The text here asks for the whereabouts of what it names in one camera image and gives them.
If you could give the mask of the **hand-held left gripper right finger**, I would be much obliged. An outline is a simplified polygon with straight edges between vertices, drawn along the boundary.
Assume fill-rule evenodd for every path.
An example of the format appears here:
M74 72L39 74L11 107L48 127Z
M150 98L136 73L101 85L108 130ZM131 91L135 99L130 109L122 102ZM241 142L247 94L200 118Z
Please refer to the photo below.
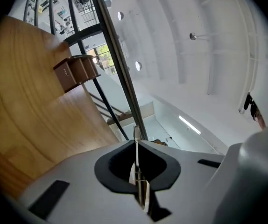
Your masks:
M224 156L138 142L138 201L152 220L181 223Z

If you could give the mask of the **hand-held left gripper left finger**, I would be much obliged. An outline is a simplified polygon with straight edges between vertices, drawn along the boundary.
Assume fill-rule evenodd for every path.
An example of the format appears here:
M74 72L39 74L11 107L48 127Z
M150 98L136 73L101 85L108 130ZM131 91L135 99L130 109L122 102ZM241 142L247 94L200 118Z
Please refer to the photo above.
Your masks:
M19 197L26 207L56 180L69 186L47 221L51 224L146 224L148 216L134 195L113 193L96 178L95 162L125 142L73 155L30 184Z

